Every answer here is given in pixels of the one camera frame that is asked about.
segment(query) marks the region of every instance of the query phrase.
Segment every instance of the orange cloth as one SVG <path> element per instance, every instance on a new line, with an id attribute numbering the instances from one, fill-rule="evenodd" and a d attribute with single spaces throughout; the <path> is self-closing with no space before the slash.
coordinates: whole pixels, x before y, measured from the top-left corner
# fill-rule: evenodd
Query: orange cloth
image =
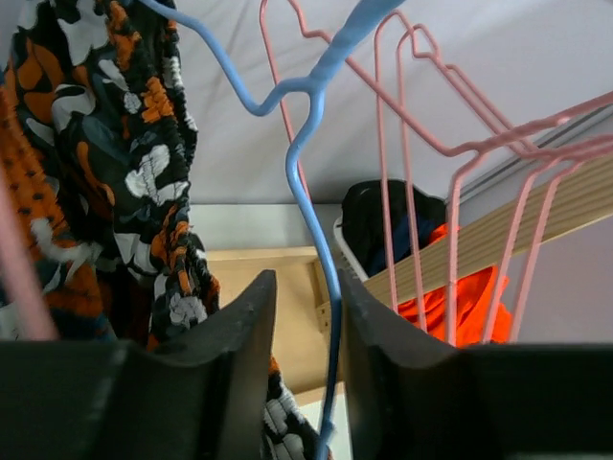
<path id="1" fill-rule="evenodd" d="M 430 237 L 430 243 L 447 235 L 447 225 L 441 225 Z M 489 302 L 493 293 L 498 267 L 491 266 L 458 281 L 456 345 L 466 347 L 481 341 L 481 335 L 488 316 Z M 509 279 L 505 279 L 503 290 Z M 428 333 L 444 340 L 445 337 L 445 287 L 440 287 L 424 296 Z M 410 300 L 398 306 L 398 314 L 414 325 L 419 325 L 417 300 Z M 511 331 L 511 314 L 503 304 L 498 305 L 492 341 L 506 342 Z"/>

